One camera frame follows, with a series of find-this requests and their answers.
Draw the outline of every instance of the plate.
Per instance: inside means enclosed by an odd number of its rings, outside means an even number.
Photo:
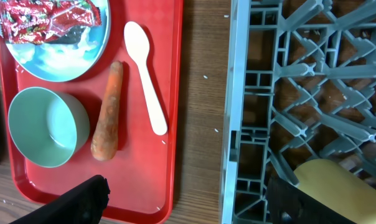
[[[101,11],[102,25],[86,29],[90,44],[83,47],[77,44],[7,44],[7,48],[21,67],[37,78],[66,82],[83,75],[101,57],[110,34],[109,0],[92,0],[92,3]]]

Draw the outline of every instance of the carrot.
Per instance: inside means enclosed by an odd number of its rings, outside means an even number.
[[[112,159],[118,150],[120,92],[123,82],[123,64],[113,62],[103,97],[100,117],[96,124],[91,153],[99,161]]]

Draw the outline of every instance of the red tray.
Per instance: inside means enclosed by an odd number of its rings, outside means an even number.
[[[101,59],[87,73],[65,83],[40,80],[23,71],[0,38],[0,69],[5,112],[15,95],[30,86],[63,91],[79,99],[90,117],[87,143],[65,165],[47,169],[26,160],[7,140],[12,178],[22,195],[49,203],[90,177],[108,179],[111,194],[103,216],[130,223],[162,223],[172,210],[174,159],[182,27],[182,0],[110,0],[111,34]],[[123,28],[128,21],[141,24],[151,43],[149,72],[169,124],[164,136],[153,133],[138,68],[126,53]],[[114,159],[92,158],[91,137],[100,112],[112,61],[125,62],[121,96],[119,151]]]

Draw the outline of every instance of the white spoon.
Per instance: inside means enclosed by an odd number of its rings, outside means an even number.
[[[146,66],[149,54],[148,37],[141,26],[135,22],[128,22],[125,26],[125,42],[127,53],[138,66],[152,129],[155,134],[161,136],[167,132],[167,124]]]

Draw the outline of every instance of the red candy package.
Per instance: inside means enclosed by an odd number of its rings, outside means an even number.
[[[12,44],[57,40],[75,26],[100,26],[91,0],[0,0],[4,39]]]

